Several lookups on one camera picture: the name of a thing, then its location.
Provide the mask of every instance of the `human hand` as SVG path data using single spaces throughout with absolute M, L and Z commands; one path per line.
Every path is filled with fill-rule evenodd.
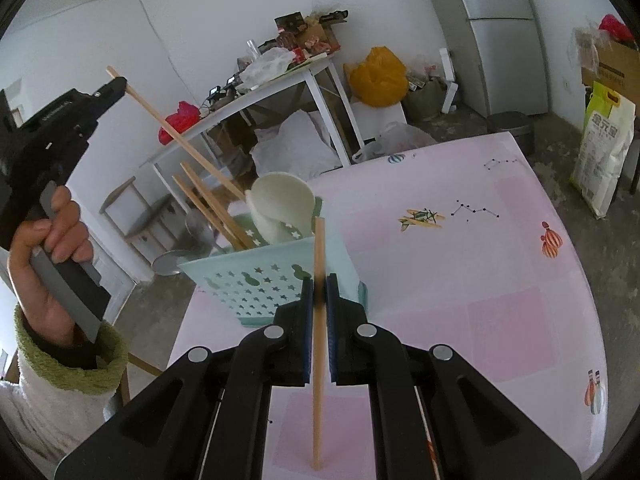
M 51 208 L 56 213 L 53 221 L 42 219 L 20 224 L 11 243 L 7 266 L 29 325 L 46 341 L 68 347 L 74 344 L 76 323 L 44 287 L 31 268 L 29 257 L 33 248 L 44 244 L 54 263 L 69 258 L 85 262 L 94 257 L 94 248 L 88 238 L 89 231 L 80 221 L 80 207 L 71 200 L 67 187 L 56 189 Z

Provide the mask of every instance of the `gray refrigerator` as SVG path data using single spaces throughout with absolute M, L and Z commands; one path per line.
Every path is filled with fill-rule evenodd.
M 463 101 L 484 117 L 548 111 L 545 63 L 529 0 L 431 0 Z

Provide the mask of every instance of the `white table leg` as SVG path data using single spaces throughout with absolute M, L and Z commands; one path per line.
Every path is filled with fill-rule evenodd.
M 320 89 L 320 86 L 318 85 L 318 82 L 316 81 L 316 78 L 309 70 L 305 70 L 305 81 L 306 85 L 309 87 L 311 96 L 314 98 L 314 101 L 318 106 L 318 110 L 320 111 L 322 120 L 326 125 L 326 129 L 329 131 L 331 140 L 334 142 L 335 150 L 338 152 L 340 162 L 344 167 L 350 166 L 351 161 L 349 160 L 347 150 L 344 148 L 344 144 L 342 143 L 340 133 L 338 133 L 338 128 L 335 126 L 334 118 L 332 117 L 331 112 L 329 111 L 329 107 L 324 100 L 324 96 L 322 95 L 322 91 Z
M 162 181 L 164 186 L 169 190 L 169 193 L 171 193 L 171 195 L 175 198 L 175 201 L 180 205 L 182 209 L 184 209 L 184 212 L 186 214 L 189 214 L 191 212 L 191 209 L 187 205 L 184 198 L 180 194 L 178 194 L 178 191 L 176 191 L 174 187 L 171 186 L 171 184 L 169 184 L 167 179 L 165 179 L 164 175 L 162 174 L 162 171 L 160 170 L 160 165 L 157 162 L 154 164 L 154 171 L 156 172 L 156 175 Z
M 360 129 L 358 127 L 358 123 L 356 122 L 356 116 L 353 115 L 353 110 L 351 109 L 351 103 L 349 102 L 349 98 L 347 97 L 347 92 L 344 91 L 344 86 L 342 86 L 342 82 L 340 81 L 340 76 L 338 75 L 338 71 L 335 69 L 335 65 L 333 60 L 329 61 L 329 73 L 331 74 L 331 78 L 334 80 L 335 88 L 340 95 L 340 99 L 342 99 L 342 104 L 344 104 L 344 109 L 347 110 L 347 115 L 349 116 L 349 120 L 351 121 L 351 126 L 353 126 L 353 131 L 356 134 L 356 139 L 358 139 L 358 144 L 361 148 L 364 148 L 364 142 L 362 140 L 362 135 L 360 134 Z

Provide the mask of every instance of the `pink tablecloth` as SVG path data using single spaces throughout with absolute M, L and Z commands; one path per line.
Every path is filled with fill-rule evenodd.
M 311 186 L 369 287 L 371 322 L 412 346 L 449 344 L 580 469 L 593 465 L 607 417 L 598 316 L 571 240 L 510 134 L 380 158 Z M 246 333 L 197 289 L 170 362 Z M 375 478 L 366 389 L 326 391 L 325 468 L 309 466 L 308 388 L 276 388 L 263 478 Z

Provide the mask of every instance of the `concrete floor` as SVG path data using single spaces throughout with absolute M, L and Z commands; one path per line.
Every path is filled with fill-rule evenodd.
M 623 180 L 607 217 L 596 220 L 569 184 L 580 133 L 552 114 L 534 122 L 536 153 L 529 162 L 574 243 L 600 316 L 609 375 L 606 456 L 640 403 L 640 193 L 629 195 L 628 181 Z M 484 119 L 465 107 L 417 126 L 438 142 L 486 132 Z M 134 291 L 116 322 L 134 354 L 166 366 L 193 288 L 185 276 L 172 276 Z M 141 370 L 132 370 L 132 395 L 150 380 Z

